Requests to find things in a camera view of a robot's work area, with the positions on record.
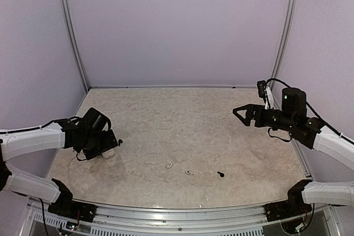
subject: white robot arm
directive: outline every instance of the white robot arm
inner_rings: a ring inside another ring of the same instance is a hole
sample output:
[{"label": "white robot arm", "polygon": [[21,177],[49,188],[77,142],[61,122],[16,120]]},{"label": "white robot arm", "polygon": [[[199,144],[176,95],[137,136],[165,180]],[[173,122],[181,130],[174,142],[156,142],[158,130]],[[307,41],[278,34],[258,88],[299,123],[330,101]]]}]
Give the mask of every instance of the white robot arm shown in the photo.
[{"label": "white robot arm", "polygon": [[75,216],[79,209],[81,219],[89,221],[93,215],[88,213],[94,213],[95,207],[72,201],[72,193],[61,181],[35,176],[6,161],[36,151],[61,148],[73,148],[77,154],[83,151],[85,160],[98,154],[109,158],[114,155],[113,148],[121,143],[111,129],[111,121],[93,108],[82,118],[54,120],[35,128],[0,130],[0,191],[41,198],[51,203],[50,212],[61,216]]},{"label": "white robot arm", "polygon": [[[254,120],[255,127],[269,127],[270,137],[275,137],[270,134],[272,130],[287,131],[290,140],[296,139],[307,148],[325,153],[354,170],[354,141],[319,117],[307,103],[305,92],[291,88],[282,81],[276,80],[287,86],[282,92],[282,110],[271,108],[271,91],[267,86],[270,80],[257,82],[258,94],[264,99],[265,106],[248,104],[235,108],[233,114],[246,126]],[[307,117],[306,105],[318,117]],[[245,117],[238,113],[244,110]],[[354,207],[354,181],[323,183],[301,180],[288,191],[288,200],[265,206],[267,219],[274,221],[310,212],[313,203]]]}]

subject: marble tabletop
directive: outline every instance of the marble tabletop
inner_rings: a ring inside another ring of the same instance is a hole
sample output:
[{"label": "marble tabletop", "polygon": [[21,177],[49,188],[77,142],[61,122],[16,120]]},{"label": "marble tabletop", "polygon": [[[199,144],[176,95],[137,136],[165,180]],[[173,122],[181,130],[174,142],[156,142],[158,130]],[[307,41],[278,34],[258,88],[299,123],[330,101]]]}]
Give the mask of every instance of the marble tabletop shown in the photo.
[{"label": "marble tabletop", "polygon": [[118,206],[212,208],[285,199],[304,178],[301,164],[291,144],[232,114],[248,103],[263,104],[257,90],[92,89],[77,115],[98,109],[123,144],[110,159],[83,162],[72,149],[59,150],[49,177],[74,198]]}]

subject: metal vent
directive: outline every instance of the metal vent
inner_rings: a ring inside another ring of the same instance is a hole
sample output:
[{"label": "metal vent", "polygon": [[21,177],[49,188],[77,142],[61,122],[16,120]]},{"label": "metal vent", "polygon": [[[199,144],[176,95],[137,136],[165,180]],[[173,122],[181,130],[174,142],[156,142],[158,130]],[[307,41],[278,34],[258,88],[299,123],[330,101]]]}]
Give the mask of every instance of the metal vent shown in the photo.
[{"label": "metal vent", "polygon": [[116,230],[109,229],[91,229],[91,234],[95,236],[140,236],[139,234],[133,233],[119,233]]},{"label": "metal vent", "polygon": [[252,229],[252,230],[247,230],[247,231],[241,231],[241,232],[236,232],[236,233],[229,233],[229,234],[220,234],[216,236],[263,236],[263,229],[262,228],[257,228],[257,229]]},{"label": "metal vent", "polygon": [[[39,222],[43,222],[43,216],[42,214],[38,213],[38,212],[35,212],[34,214],[34,220],[35,221],[39,221]],[[56,228],[60,228],[60,226],[62,228],[65,228],[65,224],[66,222],[65,221],[61,221],[60,219],[58,218],[54,218],[54,217],[51,217],[51,216],[46,216],[45,217],[45,223],[49,226],[53,226],[53,227],[56,227]]]},{"label": "metal vent", "polygon": [[[145,235],[153,235],[153,234],[135,234],[130,232],[118,232],[112,229],[100,228],[100,227],[91,227],[91,235],[94,236],[145,236]],[[237,230],[234,232],[229,232],[227,234],[210,234],[210,236],[264,236],[263,228],[253,228],[248,230]]]}]

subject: lavender wall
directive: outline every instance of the lavender wall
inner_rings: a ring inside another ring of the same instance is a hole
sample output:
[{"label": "lavender wall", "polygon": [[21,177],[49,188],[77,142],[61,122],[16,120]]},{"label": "lavender wall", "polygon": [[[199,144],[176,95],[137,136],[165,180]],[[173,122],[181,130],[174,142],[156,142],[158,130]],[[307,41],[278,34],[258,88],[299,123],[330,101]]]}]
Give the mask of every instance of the lavender wall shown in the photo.
[{"label": "lavender wall", "polygon": [[288,0],[69,0],[92,86],[255,86]]},{"label": "lavender wall", "polygon": [[[74,114],[84,97],[59,0],[0,0],[0,128]],[[53,151],[11,163],[44,176]],[[0,192],[0,234],[17,235],[27,199]]]},{"label": "lavender wall", "polygon": [[[308,101],[339,131],[354,138],[354,0],[297,0],[279,78],[307,92]],[[277,87],[280,99],[280,86]],[[327,155],[303,149],[314,179],[354,180]],[[338,210],[344,235],[354,235],[354,208]]]}]

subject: black cable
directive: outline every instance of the black cable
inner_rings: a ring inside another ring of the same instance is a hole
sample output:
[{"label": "black cable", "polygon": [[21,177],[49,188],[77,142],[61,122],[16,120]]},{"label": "black cable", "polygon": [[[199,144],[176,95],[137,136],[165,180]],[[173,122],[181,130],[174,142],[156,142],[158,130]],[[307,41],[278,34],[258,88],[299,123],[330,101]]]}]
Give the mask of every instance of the black cable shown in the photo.
[{"label": "black cable", "polygon": [[270,134],[270,131],[271,131],[271,130],[274,131],[273,128],[271,128],[271,127],[268,128],[268,135],[269,135],[271,138],[278,138],[278,139],[280,139],[280,140],[282,140],[283,142],[286,142],[286,143],[288,143],[288,142],[290,142],[290,141],[293,140],[293,137],[292,137],[292,135],[291,135],[290,133],[288,133],[290,139],[284,139],[284,138],[277,137],[276,135],[271,135],[271,134]]},{"label": "black cable", "polygon": [[[72,120],[72,122],[75,124],[77,123],[81,118],[78,116],[73,116],[70,117],[69,120]],[[10,130],[10,131],[1,131],[0,135],[6,135],[6,134],[13,134],[13,133],[21,133],[21,132],[28,132],[28,131],[33,131],[33,130],[38,130],[41,128],[45,128],[49,126],[50,124],[54,123],[54,120],[47,122],[47,124],[40,125],[38,127],[30,127],[30,128],[24,128],[24,129],[16,129],[16,130]]]},{"label": "black cable", "polygon": [[41,198],[39,198],[39,201],[42,205],[42,215],[43,215],[43,225],[44,225],[44,230],[45,230],[45,234],[46,236],[49,236],[49,233],[48,233],[48,228],[46,227],[46,223],[45,223],[45,214],[44,214],[44,204],[43,204],[43,200]]},{"label": "black cable", "polygon": [[[269,78],[267,80],[267,84],[270,83],[271,81],[277,81],[281,84],[283,84],[285,87],[287,88],[291,88],[288,84],[286,84],[284,81],[278,79],[278,78]],[[325,121],[319,114],[318,112],[315,111],[315,109],[309,104],[309,102],[306,101],[306,105],[310,108],[310,110],[315,114],[315,116],[317,116],[317,118],[319,118],[329,129],[331,129],[336,135],[338,135],[339,137],[341,137],[342,139],[348,141],[349,143],[351,143],[352,145],[354,145],[354,141],[352,141],[351,139],[345,137],[344,135],[342,135],[337,129],[335,129],[333,126],[331,126],[327,121]]]},{"label": "black cable", "polygon": [[20,133],[20,132],[27,132],[27,131],[37,130],[37,129],[41,129],[41,128],[47,127],[53,122],[54,122],[54,120],[52,120],[50,122],[47,122],[47,124],[40,125],[38,127],[30,127],[30,128],[17,129],[17,130],[11,130],[11,131],[1,131],[0,135],[6,135],[6,134],[13,134],[13,133]]},{"label": "black cable", "polygon": [[280,79],[278,79],[278,78],[275,78],[275,77],[269,78],[266,83],[268,84],[268,83],[270,83],[271,81],[277,81],[277,82],[283,84],[285,87],[291,88],[291,87],[290,87],[288,84],[286,84],[284,81],[282,81],[282,80],[280,80]]},{"label": "black cable", "polygon": [[76,159],[77,159],[78,161],[85,161],[85,160],[87,160],[87,159],[83,159],[83,160],[82,160],[82,159],[79,159],[79,152],[76,153]]},{"label": "black cable", "polygon": [[310,221],[308,222],[308,224],[306,225],[306,227],[305,227],[303,230],[301,230],[300,232],[303,232],[303,231],[307,230],[307,228],[310,227],[311,222],[312,222],[312,220],[314,219],[314,214],[315,214],[315,204],[312,205],[312,214],[311,214]]}]

